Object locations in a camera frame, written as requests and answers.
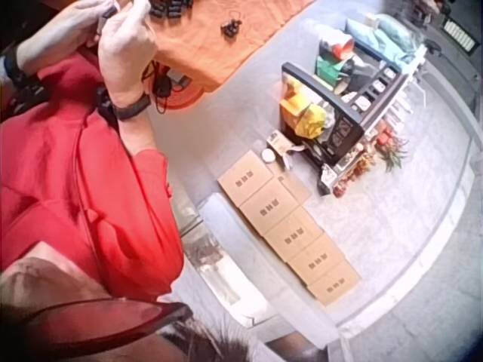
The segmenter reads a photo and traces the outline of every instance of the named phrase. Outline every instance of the orange tablecloth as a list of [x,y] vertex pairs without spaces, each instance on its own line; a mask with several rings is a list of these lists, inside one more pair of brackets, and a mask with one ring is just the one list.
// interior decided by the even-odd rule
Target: orange tablecloth
[[[65,4],[69,0],[44,0]],[[277,30],[314,0],[195,0],[180,20],[156,19],[160,63],[189,76],[211,92]],[[235,39],[225,39],[220,25],[232,17],[243,22]]]

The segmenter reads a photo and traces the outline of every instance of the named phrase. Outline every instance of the cardboard box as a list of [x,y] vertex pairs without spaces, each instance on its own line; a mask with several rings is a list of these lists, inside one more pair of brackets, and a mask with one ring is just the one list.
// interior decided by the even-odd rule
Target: cardboard box
[[343,259],[342,251],[327,234],[323,234],[290,259],[288,265],[310,285]]
[[343,260],[308,288],[320,303],[329,305],[351,290],[360,280],[361,277],[347,260]]
[[270,179],[272,173],[265,164],[253,151],[248,151],[218,179],[218,183],[233,204],[239,207]]
[[280,157],[284,157],[287,151],[289,151],[295,145],[290,141],[282,132],[274,130],[270,136],[266,139],[273,150],[278,153]]
[[264,238],[278,256],[287,262],[322,233],[309,213],[300,206],[267,232]]
[[267,167],[273,176],[294,196],[299,204],[303,204],[309,199],[311,192],[293,172],[285,170],[278,162],[267,164]]
[[291,193],[277,179],[271,179],[241,204],[240,210],[260,235],[264,236],[297,206],[297,200]]

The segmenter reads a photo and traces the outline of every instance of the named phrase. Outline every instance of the yellow bag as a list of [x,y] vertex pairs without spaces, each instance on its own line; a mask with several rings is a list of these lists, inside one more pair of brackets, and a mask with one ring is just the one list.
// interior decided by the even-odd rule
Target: yellow bag
[[325,123],[325,110],[317,106],[316,104],[311,104],[307,110],[303,113],[302,118],[295,126],[295,134],[300,137],[305,138],[316,138],[322,133],[322,128]]

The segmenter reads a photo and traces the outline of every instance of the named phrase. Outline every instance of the black wrist strap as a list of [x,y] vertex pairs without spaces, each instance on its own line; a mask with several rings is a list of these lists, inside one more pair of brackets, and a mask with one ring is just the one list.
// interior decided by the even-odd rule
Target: black wrist strap
[[36,75],[27,76],[17,65],[17,47],[13,47],[5,54],[4,67],[7,77],[12,80],[15,88],[24,89],[31,84],[38,84],[40,81]]
[[119,121],[125,121],[126,119],[139,115],[144,109],[148,108],[150,104],[151,98],[149,98],[149,95],[143,94],[138,101],[128,107],[118,108],[113,106],[114,114]]

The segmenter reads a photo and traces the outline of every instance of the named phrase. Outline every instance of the wrist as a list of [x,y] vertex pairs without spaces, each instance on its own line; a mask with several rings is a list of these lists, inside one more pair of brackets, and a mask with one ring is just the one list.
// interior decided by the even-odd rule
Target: wrist
[[143,84],[140,83],[136,87],[131,87],[128,91],[113,91],[107,88],[109,97],[118,108],[126,108],[135,104],[144,94]]
[[116,105],[113,106],[114,115],[118,121],[127,121],[136,115],[139,115],[151,104],[151,98],[148,94],[143,93],[142,96],[134,103],[127,107],[119,108]]
[[119,136],[129,155],[134,156],[144,149],[157,149],[151,122],[146,110],[128,121],[120,121]]
[[17,66],[27,76],[36,74],[40,68],[38,67],[38,60],[32,54],[32,47],[29,45],[28,39],[20,43],[17,47]]

